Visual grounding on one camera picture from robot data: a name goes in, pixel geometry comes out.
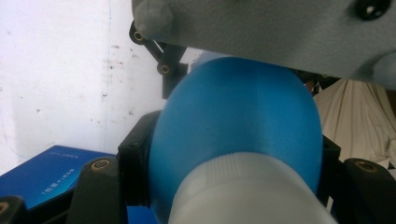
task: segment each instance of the beige fabric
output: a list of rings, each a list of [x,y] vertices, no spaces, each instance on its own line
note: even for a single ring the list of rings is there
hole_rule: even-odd
[[[323,134],[341,147],[340,160],[396,164],[396,118],[384,88],[341,79],[314,97]]]

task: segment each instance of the blue box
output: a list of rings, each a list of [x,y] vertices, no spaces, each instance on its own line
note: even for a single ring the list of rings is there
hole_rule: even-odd
[[[0,197],[19,195],[32,208],[73,188],[78,175],[90,160],[114,156],[72,147],[54,146],[0,176]],[[153,223],[146,207],[128,207],[130,223]]]

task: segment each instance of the blue plastic object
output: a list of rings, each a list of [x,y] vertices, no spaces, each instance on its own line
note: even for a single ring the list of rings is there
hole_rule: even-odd
[[[72,189],[84,164],[111,154],[54,146],[0,176],[0,197],[21,196],[28,209]]]
[[[223,58],[194,69],[170,96],[149,158],[151,206],[167,222],[183,178],[218,156],[260,152],[293,168],[316,191],[322,155],[318,111],[288,69]]]
[[[151,209],[143,206],[129,206],[127,208],[129,224],[157,224]]]

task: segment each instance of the gray machine part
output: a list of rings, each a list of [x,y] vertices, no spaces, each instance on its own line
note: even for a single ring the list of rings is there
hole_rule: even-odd
[[[133,0],[133,13],[149,39],[396,89],[394,66],[373,70],[396,52],[396,6],[364,21],[359,1]]]

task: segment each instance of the black screw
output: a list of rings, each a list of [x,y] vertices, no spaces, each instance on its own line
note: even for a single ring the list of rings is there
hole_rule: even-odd
[[[364,21],[380,18],[390,7],[390,0],[358,0],[355,6],[358,17]]]

